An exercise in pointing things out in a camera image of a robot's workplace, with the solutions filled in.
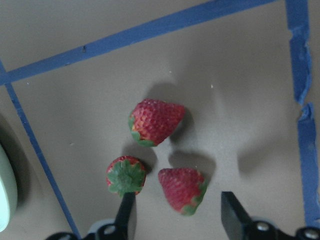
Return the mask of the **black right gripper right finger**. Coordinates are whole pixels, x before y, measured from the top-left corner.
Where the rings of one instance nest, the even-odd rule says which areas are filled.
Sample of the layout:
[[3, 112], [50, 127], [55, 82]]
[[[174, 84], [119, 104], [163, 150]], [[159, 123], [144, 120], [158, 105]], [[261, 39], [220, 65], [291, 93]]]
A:
[[221, 222], [230, 240], [318, 240], [317, 227], [299, 228], [288, 235], [264, 220], [253, 220], [231, 191], [221, 192]]

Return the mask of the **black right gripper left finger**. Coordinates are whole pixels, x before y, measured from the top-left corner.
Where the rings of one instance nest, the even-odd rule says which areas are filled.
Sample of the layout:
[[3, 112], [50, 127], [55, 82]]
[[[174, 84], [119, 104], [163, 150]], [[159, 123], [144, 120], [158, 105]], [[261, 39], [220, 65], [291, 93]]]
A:
[[115, 218], [117, 240], [133, 240], [137, 227], [137, 205], [134, 192], [125, 193]]

